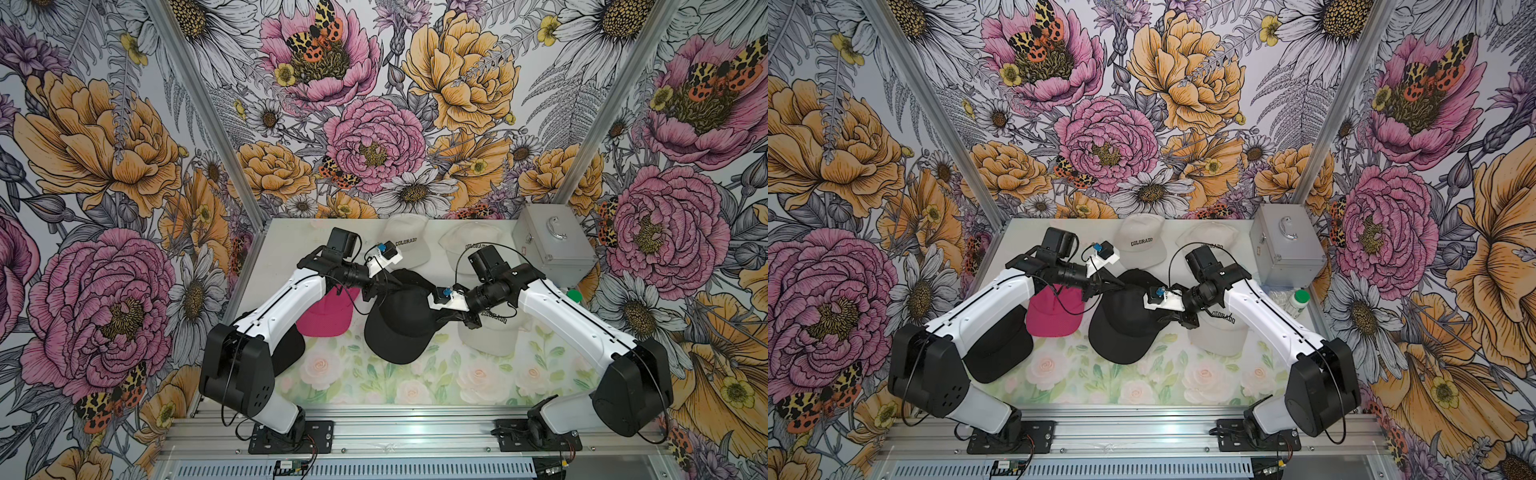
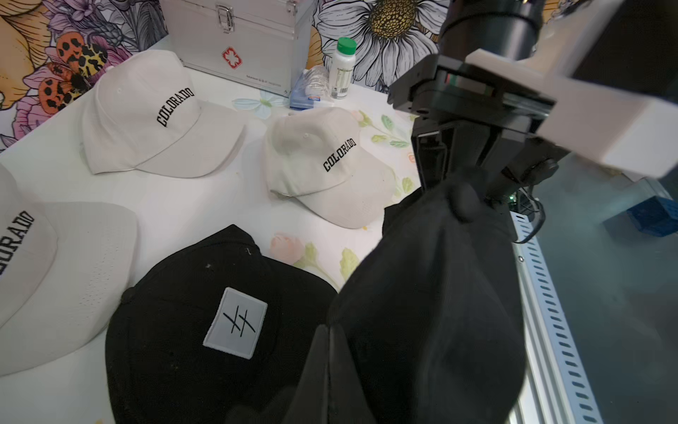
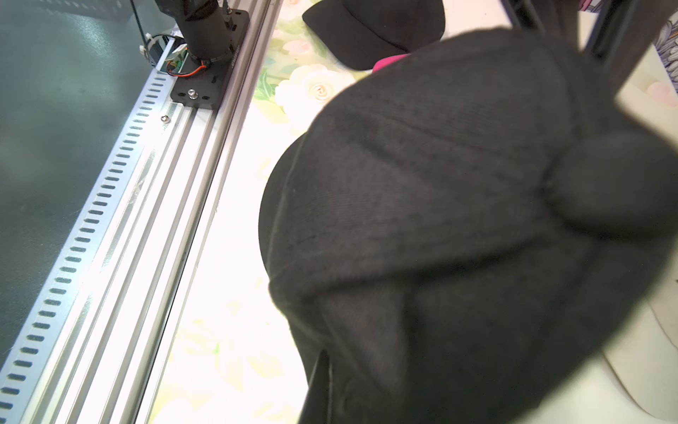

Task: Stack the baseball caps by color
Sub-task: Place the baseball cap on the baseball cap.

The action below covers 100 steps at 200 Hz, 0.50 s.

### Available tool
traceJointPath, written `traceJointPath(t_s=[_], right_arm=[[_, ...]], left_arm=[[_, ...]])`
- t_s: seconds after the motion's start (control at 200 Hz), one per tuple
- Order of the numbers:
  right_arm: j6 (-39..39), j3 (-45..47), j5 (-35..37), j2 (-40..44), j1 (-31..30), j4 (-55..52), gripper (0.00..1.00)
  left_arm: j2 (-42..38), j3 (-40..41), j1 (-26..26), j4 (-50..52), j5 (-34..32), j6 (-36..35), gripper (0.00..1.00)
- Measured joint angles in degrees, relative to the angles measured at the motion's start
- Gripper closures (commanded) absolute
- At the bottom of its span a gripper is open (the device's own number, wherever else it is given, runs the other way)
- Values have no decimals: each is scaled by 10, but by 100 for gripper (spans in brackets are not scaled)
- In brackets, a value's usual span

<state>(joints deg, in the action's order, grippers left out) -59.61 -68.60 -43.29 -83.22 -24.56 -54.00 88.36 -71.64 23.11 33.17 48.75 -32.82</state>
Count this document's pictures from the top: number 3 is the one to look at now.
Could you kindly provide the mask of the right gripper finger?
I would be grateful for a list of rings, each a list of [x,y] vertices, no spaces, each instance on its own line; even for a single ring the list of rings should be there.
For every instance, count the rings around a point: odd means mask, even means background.
[[[333,369],[326,351],[320,351],[309,380],[298,424],[332,422]]]

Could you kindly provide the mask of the black cap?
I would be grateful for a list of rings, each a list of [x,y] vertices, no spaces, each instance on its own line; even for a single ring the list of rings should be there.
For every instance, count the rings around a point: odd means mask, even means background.
[[[344,66],[367,71],[382,60],[441,40],[441,0],[322,0],[302,19]]]
[[[505,28],[346,88],[261,199],[269,293],[331,423],[508,423],[627,319],[677,236],[674,145],[586,54]]]

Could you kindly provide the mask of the pink cap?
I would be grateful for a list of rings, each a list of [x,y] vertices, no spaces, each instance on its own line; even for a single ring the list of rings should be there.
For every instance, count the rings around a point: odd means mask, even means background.
[[[372,73],[378,72],[379,70],[382,70],[390,65],[393,65],[394,63],[404,58],[408,58],[408,56],[409,54],[402,54],[380,59],[375,63]]]

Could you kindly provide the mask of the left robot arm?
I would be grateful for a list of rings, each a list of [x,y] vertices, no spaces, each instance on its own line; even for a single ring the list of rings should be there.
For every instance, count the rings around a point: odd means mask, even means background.
[[[176,21],[189,53],[201,61],[232,56],[230,30],[216,0],[156,0],[159,10]]]

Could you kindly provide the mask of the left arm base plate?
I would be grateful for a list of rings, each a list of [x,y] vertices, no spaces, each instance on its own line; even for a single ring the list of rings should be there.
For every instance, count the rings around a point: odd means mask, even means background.
[[[188,51],[171,91],[173,102],[212,111],[220,108],[250,24],[250,15],[245,10],[222,9],[222,13],[230,30],[232,56],[209,62],[194,58]]]

